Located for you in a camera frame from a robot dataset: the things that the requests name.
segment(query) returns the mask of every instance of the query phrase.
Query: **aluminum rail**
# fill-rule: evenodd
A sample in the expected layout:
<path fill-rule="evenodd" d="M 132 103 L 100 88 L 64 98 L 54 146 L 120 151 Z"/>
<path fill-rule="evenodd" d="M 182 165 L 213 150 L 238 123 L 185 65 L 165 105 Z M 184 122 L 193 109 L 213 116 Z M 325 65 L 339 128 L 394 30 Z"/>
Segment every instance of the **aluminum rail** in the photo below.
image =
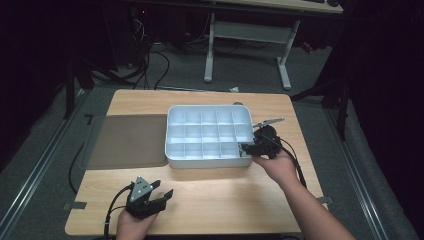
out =
<path fill-rule="evenodd" d="M 389 239 L 384 229 L 384 226 L 378 215 L 377 208 L 368 193 L 367 188 L 365 187 L 364 182 L 362 181 L 361 175 L 356 167 L 355 161 L 353 160 L 352 155 L 350 154 L 349 148 L 345 141 L 340 138 L 339 133 L 337 132 L 337 120 L 331 109 L 323 109 L 324 114 L 327 117 L 327 120 L 332 125 L 332 131 L 337 138 L 337 142 L 343 152 L 344 159 L 346 161 L 346 167 L 348 170 L 348 175 L 352 181 L 353 188 L 358 196 L 359 203 L 361 204 L 362 210 L 364 211 L 365 218 L 368 221 L 368 224 L 371 228 L 371 231 L 374 235 L 374 239 Z"/>
<path fill-rule="evenodd" d="M 15 224 L 19 220 L 22 212 L 25 210 L 29 200 L 43 179 L 44 174 L 50 166 L 50 163 L 53 161 L 54 153 L 59 146 L 59 143 L 63 139 L 63 136 L 66 133 L 70 123 L 75 117 L 75 113 L 78 108 L 82 105 L 84 100 L 87 98 L 88 94 L 84 94 L 83 90 L 80 90 L 77 97 L 81 98 L 78 101 L 78 105 L 75 108 L 75 111 L 69 116 L 68 119 L 63 119 L 60 123 L 58 129 L 54 133 L 53 137 L 50 139 L 47 147 L 45 148 L 43 154 L 38 160 L 36 166 L 32 170 L 26 182 L 23 184 L 21 190 L 16 196 L 15 200 L 9 207 L 9 210 L 4 215 L 3 219 L 0 222 L 0 239 L 7 239 L 11 234 Z"/>

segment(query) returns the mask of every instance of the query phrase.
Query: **white metal leg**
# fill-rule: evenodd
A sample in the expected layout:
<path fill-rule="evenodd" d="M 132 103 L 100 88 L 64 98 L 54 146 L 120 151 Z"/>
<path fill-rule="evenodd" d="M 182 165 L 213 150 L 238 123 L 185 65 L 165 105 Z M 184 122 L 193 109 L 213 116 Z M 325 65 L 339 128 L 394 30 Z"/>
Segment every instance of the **white metal leg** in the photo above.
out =
<path fill-rule="evenodd" d="M 283 82 L 283 88 L 285 90 L 291 89 L 291 83 L 289 75 L 287 74 L 286 61 L 290 53 L 290 49 L 293 45 L 294 38 L 296 37 L 297 29 L 299 28 L 300 21 L 296 21 L 293 24 L 293 28 L 290 31 L 286 46 L 284 48 L 283 56 L 277 58 L 278 69 L 280 70 L 281 81 Z"/>
<path fill-rule="evenodd" d="M 212 81 L 212 72 L 213 72 L 213 40 L 215 38 L 215 13 L 211 13 L 211 23 L 209 31 L 209 48 L 208 55 L 206 57 L 206 66 L 205 66 L 205 82 Z"/>

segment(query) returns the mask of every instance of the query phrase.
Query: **cable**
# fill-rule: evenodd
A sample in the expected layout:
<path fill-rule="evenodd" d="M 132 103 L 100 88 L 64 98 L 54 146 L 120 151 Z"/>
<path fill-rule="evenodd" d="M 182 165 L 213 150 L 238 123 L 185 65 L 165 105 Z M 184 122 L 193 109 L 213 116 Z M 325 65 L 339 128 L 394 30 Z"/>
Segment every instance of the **cable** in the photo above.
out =
<path fill-rule="evenodd" d="M 130 185 L 128 185 L 128 186 L 126 186 L 126 187 L 124 187 L 121 191 L 119 191 L 119 192 L 118 192 L 118 194 L 116 194 L 116 196 L 113 198 L 112 202 L 110 203 L 109 210 L 107 211 L 106 219 L 105 219 L 105 223 L 104 223 L 104 224 L 105 224 L 105 227 L 104 227 L 104 235 L 103 235 L 103 238 L 104 238 L 105 240 L 110 239 L 110 237 L 109 237 L 110 215 L 111 215 L 112 211 L 114 211 L 115 209 L 117 209 L 117 208 L 112 209 L 112 208 L 113 208 L 113 205 L 114 205 L 114 204 L 115 204 L 115 202 L 116 202 L 116 199 L 118 199 L 118 197 L 119 197 L 119 196 L 121 196 L 121 194 L 122 194 L 123 192 L 125 192 L 125 191 L 127 191 L 127 190 L 131 190 L 133 187 L 134 187 L 134 183 L 133 183 L 133 182 L 131 182 L 131 184 L 130 184 Z"/>
<path fill-rule="evenodd" d="M 307 188 L 307 186 L 306 186 L 306 180 L 305 180 L 305 177 L 303 176 L 303 172 L 302 172 L 302 169 L 301 169 L 301 167 L 300 167 L 299 161 L 297 160 L 297 157 L 293 156 L 293 154 L 294 154 L 294 155 L 296 155 L 296 153 L 295 153 L 295 151 L 294 151 L 293 147 L 292 147 L 290 144 L 288 144 L 288 142 L 287 142 L 287 141 L 282 140 L 280 137 L 278 137 L 278 139 L 279 139 L 280 141 L 284 141 L 285 143 L 287 143 L 287 144 L 290 146 L 290 148 L 291 148 L 291 149 L 292 149 L 292 151 L 293 151 L 293 154 L 292 154 L 292 153 L 291 153 L 289 150 L 287 150 L 285 147 L 280 146 L 280 144 L 278 144 L 278 143 L 274 142 L 272 139 L 268 138 L 268 137 L 267 137 L 267 136 L 265 136 L 264 134 L 262 134 L 262 133 L 260 133 L 260 132 L 258 132 L 258 134 L 260 134 L 262 137 L 264 137 L 264 138 L 265 138 L 265 139 L 267 139 L 268 141 L 272 142 L 273 144 L 277 145 L 277 146 L 278 146 L 281 150 L 283 150 L 284 152 L 286 152 L 286 153 L 287 153 L 287 155 L 289 155 L 289 157 L 290 157 L 290 158 L 292 159 L 292 161 L 293 161 L 293 164 L 294 164 L 294 166 L 295 166 L 295 168 L 296 168 L 296 170 L 297 170 L 297 173 L 299 174 L 299 180 L 300 180 L 300 182 L 302 183 L 302 185 L 303 185 L 305 188 Z"/>
<path fill-rule="evenodd" d="M 251 45 L 251 44 L 247 44 L 248 42 L 251 42 L 251 41 L 240 41 L 239 44 L 243 47 L 255 48 L 255 49 L 270 48 L 270 47 L 277 45 L 276 43 L 265 42 L 265 43 L 262 43 L 263 44 L 262 46 L 254 46 L 254 45 Z"/>
<path fill-rule="evenodd" d="M 216 43 L 234 43 L 235 44 L 235 46 L 233 47 L 233 49 L 231 49 L 229 51 L 226 51 L 226 52 L 225 51 L 219 51 L 217 49 L 218 46 L 215 46 L 215 45 L 218 45 L 218 44 L 214 44 L 214 51 L 217 52 L 217 53 L 220 53 L 220 54 L 231 54 L 231 53 L 233 53 L 234 51 L 236 51 L 240 47 L 240 41 L 235 41 L 233 39 L 225 39 L 224 38 L 224 39 L 221 39 L 221 41 L 216 41 Z"/>
<path fill-rule="evenodd" d="M 143 84 L 143 89 L 144 90 L 149 90 L 150 89 L 150 85 L 149 85 L 149 80 L 147 79 L 147 69 L 150 66 L 150 51 L 147 52 L 147 65 L 146 65 L 146 71 L 144 72 L 144 84 Z"/>
<path fill-rule="evenodd" d="M 190 49 L 194 49 L 194 50 L 203 50 L 206 49 L 209 44 L 208 43 L 203 43 L 203 41 L 207 40 L 208 38 L 203 39 L 202 41 L 198 41 L 196 43 L 191 43 L 191 44 L 186 44 L 186 47 L 190 48 Z M 193 47 L 192 45 L 194 44 L 202 44 L 202 47 Z"/>
<path fill-rule="evenodd" d="M 71 187 L 72 191 L 75 193 L 75 195 L 78 193 L 78 191 L 76 190 L 76 188 L 74 187 L 74 184 L 72 183 L 72 168 L 74 167 L 75 161 L 77 160 L 82 148 L 84 147 L 84 143 L 81 145 L 81 147 L 78 149 L 78 152 L 75 154 L 74 159 L 72 160 L 71 166 L 69 167 L 69 171 L 68 171 L 68 182 L 69 182 L 69 186 Z"/>
<path fill-rule="evenodd" d="M 156 90 L 158 88 L 159 82 L 162 81 L 163 77 L 165 77 L 165 75 L 168 73 L 168 70 L 169 70 L 169 59 L 165 55 L 163 55 L 162 53 L 160 53 L 160 52 L 154 52 L 154 53 L 159 54 L 162 57 L 164 57 L 165 60 L 166 60 L 166 62 L 167 62 L 165 73 L 156 81 L 155 87 L 153 88 L 153 90 Z"/>
<path fill-rule="evenodd" d="M 115 211 L 116 209 L 120 209 L 120 208 L 124 208 L 124 207 L 125 207 L 125 206 L 119 206 L 119 207 L 116 207 L 116 208 L 112 209 L 112 211 L 111 211 L 111 212 Z"/>
<path fill-rule="evenodd" d="M 294 240 L 300 240 L 300 238 L 295 237 L 295 236 L 281 236 L 281 240 L 285 240 L 285 239 L 294 239 Z"/>
<path fill-rule="evenodd" d="M 145 29 L 144 29 L 144 25 L 142 22 L 140 22 L 140 20 L 138 19 L 133 19 L 133 22 L 138 23 L 138 28 L 135 30 L 134 34 L 132 35 L 133 39 L 134 39 L 134 43 L 135 43 L 135 47 L 137 50 L 140 49 L 141 44 L 143 43 L 143 39 L 144 39 L 144 34 L 145 34 Z M 138 32 L 140 31 L 140 28 L 143 30 L 141 33 L 141 38 L 140 41 L 137 40 L 137 35 Z"/>
<path fill-rule="evenodd" d="M 201 39 L 201 38 L 203 37 L 203 35 L 205 35 L 206 29 L 208 28 L 208 25 L 209 25 L 208 23 L 209 23 L 210 17 L 211 17 L 211 14 L 208 14 L 208 18 L 206 19 L 205 27 L 203 28 L 203 31 L 200 34 L 200 36 L 196 40 L 193 40 L 191 42 L 186 42 L 186 45 L 189 45 L 189 44 L 192 44 L 192 43 L 197 43 L 197 42 L 202 42 L 206 39 L 209 39 L 209 37 L 206 37 L 204 39 Z"/>
<path fill-rule="evenodd" d="M 136 89 L 138 86 L 138 83 L 140 82 L 140 80 L 145 77 L 144 79 L 144 90 L 146 90 L 146 85 L 147 85 L 147 89 L 149 89 L 149 82 L 147 81 L 147 69 L 149 68 L 149 64 L 150 64 L 150 49 L 152 46 L 149 47 L 148 51 L 147 51 L 147 61 L 144 60 L 145 62 L 145 68 L 143 73 L 140 75 L 140 77 L 135 81 L 133 89 Z"/>

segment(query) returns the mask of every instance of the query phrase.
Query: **hand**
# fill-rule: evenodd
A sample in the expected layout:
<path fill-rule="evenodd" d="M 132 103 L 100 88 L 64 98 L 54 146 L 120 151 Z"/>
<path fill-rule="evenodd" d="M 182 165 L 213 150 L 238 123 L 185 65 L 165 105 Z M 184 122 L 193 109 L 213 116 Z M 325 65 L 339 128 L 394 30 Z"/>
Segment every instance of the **hand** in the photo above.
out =
<path fill-rule="evenodd" d="M 288 181 L 297 181 L 293 160 L 284 151 L 280 151 L 274 159 L 252 156 L 252 161 L 262 166 L 268 176 L 277 182 L 281 188 Z"/>
<path fill-rule="evenodd" d="M 125 209 L 118 218 L 116 239 L 141 240 L 146 236 L 150 225 L 155 221 L 159 213 L 151 215 L 143 220 L 133 217 Z"/>

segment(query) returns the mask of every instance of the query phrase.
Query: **person's left hand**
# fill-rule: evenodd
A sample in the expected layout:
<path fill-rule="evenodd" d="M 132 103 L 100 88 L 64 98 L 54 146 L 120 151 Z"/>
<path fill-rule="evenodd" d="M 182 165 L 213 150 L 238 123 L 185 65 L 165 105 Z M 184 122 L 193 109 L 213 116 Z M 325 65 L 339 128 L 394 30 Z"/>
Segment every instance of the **person's left hand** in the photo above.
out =
<path fill-rule="evenodd" d="M 155 221 L 159 213 L 153 214 L 143 220 L 131 216 L 125 209 L 122 210 L 118 218 L 116 229 L 116 239 L 141 240 L 146 236 L 150 225 Z"/>

